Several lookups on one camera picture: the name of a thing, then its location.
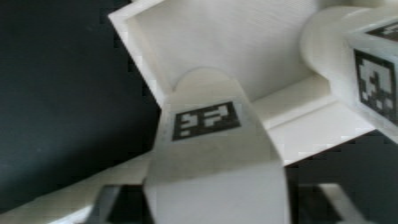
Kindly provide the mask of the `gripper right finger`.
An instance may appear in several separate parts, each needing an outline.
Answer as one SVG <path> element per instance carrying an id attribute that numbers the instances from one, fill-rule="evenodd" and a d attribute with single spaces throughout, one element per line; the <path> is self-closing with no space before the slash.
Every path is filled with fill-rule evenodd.
<path id="1" fill-rule="evenodd" d="M 354 205 L 354 201 L 341 186 L 336 183 L 323 183 L 318 187 L 339 215 L 336 224 L 373 224 Z"/>

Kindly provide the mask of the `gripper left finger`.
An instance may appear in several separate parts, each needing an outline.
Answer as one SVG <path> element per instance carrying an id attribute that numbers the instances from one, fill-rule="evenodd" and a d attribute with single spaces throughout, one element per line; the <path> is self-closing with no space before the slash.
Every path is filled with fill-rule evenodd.
<path id="1" fill-rule="evenodd" d="M 105 185 L 92 204 L 92 209 L 85 219 L 85 224 L 126 224 L 128 221 L 117 217 L 117 199 L 123 186 Z"/>

